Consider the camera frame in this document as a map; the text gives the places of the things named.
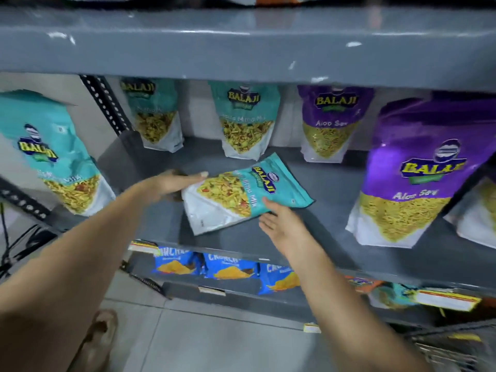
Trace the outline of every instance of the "person's left hand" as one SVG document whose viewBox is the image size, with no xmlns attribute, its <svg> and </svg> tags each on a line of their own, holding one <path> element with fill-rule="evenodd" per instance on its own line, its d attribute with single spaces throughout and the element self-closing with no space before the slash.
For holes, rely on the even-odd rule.
<svg viewBox="0 0 496 372">
<path fill-rule="evenodd" d="M 205 180 L 208 172 L 203 171 L 196 175 L 177 175 L 177 171 L 169 170 L 135 184 L 146 194 L 150 202 L 157 202 L 166 194 L 177 192 L 192 184 Z"/>
</svg>

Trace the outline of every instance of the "person's right arm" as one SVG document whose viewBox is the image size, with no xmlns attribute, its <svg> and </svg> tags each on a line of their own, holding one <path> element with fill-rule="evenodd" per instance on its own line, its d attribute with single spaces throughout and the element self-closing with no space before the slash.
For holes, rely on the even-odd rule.
<svg viewBox="0 0 496 372">
<path fill-rule="evenodd" d="M 334 268 L 322 247 L 291 209 L 264 199 L 276 215 L 260 217 L 260 228 L 300 278 L 320 329 L 340 370 L 431 371 L 422 355 L 382 323 Z"/>
</svg>

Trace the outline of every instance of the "purple snack bag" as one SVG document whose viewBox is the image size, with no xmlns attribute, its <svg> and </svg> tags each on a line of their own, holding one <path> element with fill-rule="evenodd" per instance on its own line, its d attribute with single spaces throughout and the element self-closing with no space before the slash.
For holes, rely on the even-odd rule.
<svg viewBox="0 0 496 372">
<path fill-rule="evenodd" d="M 496 99 L 403 99 L 382 108 L 346 229 L 363 245 L 410 248 L 496 150 Z"/>
<path fill-rule="evenodd" d="M 301 152 L 307 162 L 340 163 L 374 89 L 298 85 L 303 99 Z"/>
</svg>

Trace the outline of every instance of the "person's right hand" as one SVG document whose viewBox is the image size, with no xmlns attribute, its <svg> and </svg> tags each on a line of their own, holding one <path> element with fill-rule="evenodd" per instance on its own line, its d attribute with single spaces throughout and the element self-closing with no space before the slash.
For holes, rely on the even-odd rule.
<svg viewBox="0 0 496 372">
<path fill-rule="evenodd" d="M 313 237 L 303 221 L 289 207 L 279 205 L 265 197 L 262 200 L 264 205 L 276 215 L 262 214 L 258 225 L 288 260 L 291 252 L 304 249 L 313 242 Z"/>
</svg>

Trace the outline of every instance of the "gray metal shelf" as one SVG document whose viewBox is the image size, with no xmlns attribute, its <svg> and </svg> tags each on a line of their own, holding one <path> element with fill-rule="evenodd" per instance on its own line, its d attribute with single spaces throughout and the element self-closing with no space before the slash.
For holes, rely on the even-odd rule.
<svg viewBox="0 0 496 372">
<path fill-rule="evenodd" d="M 166 295 L 204 301 L 206 303 L 240 307 L 252 312 L 291 319 L 301 322 L 315 322 L 312 311 L 300 287 L 258 295 L 261 282 L 259 279 L 215 280 L 196 275 L 175 275 L 152 272 L 155 269 L 153 256 L 147 253 L 134 252 L 129 259 L 129 267 L 133 274 L 151 278 L 164 285 Z M 200 293 L 198 286 L 222 290 L 225 297 Z M 373 312 L 384 322 L 407 326 L 431 327 L 435 325 L 436 316 L 423 306 L 414 306 L 404 311 L 392 311 L 371 307 Z"/>
<path fill-rule="evenodd" d="M 436 219 L 413 249 L 360 245 L 345 230 L 360 192 L 366 153 L 349 151 L 342 164 L 313 164 L 299 149 L 277 152 L 315 202 L 298 211 L 308 229 L 344 273 L 419 286 L 459 287 L 496 293 L 496 252 L 458 237 L 442 218 Z M 251 161 L 226 158 L 220 141 L 186 138 L 174 154 L 144 149 L 137 132 L 125 132 L 99 159 L 102 172 L 118 191 L 170 168 L 210 175 L 246 168 Z M 161 201 L 145 212 L 136 237 L 188 250 L 286 265 L 257 219 L 193 236 L 179 202 Z"/>
<path fill-rule="evenodd" d="M 9 48 L 0 70 L 10 72 L 496 91 L 496 11 L 487 9 L 21 3 L 0 7 L 0 44 Z"/>
</svg>

